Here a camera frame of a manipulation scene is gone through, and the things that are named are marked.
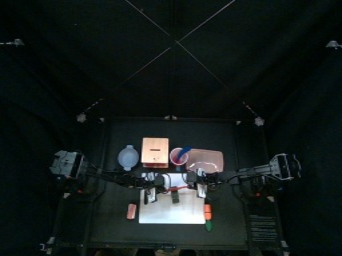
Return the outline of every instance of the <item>table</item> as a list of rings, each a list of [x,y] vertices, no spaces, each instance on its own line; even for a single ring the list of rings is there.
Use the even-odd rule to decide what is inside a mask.
[[[169,149],[189,145],[222,151],[227,177],[236,169],[263,165],[270,159],[263,129],[250,120],[116,118],[104,124],[87,125],[76,146],[89,162],[113,169],[119,166],[117,154],[127,144],[141,152],[143,137],[169,138]],[[207,232],[197,224],[139,224],[137,217],[127,220],[127,206],[139,203],[140,191],[99,182],[103,193],[91,203],[63,200],[55,228],[57,246],[247,249],[243,205],[228,185],[208,193],[214,228]]]

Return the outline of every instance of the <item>orange box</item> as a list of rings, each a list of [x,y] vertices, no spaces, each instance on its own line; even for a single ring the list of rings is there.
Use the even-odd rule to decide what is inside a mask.
[[[141,163],[147,168],[168,168],[168,139],[143,138]]]

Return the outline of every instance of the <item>cup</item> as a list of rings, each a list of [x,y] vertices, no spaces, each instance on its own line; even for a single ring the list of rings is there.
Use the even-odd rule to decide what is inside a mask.
[[[180,166],[183,165],[185,162],[187,162],[187,159],[188,159],[188,154],[183,154],[183,156],[179,158],[179,161],[176,161],[176,158],[177,158],[177,155],[179,155],[179,152],[180,152],[181,148],[173,148],[172,151],[169,152],[169,160],[171,160],[171,163],[175,165],[175,166]]]

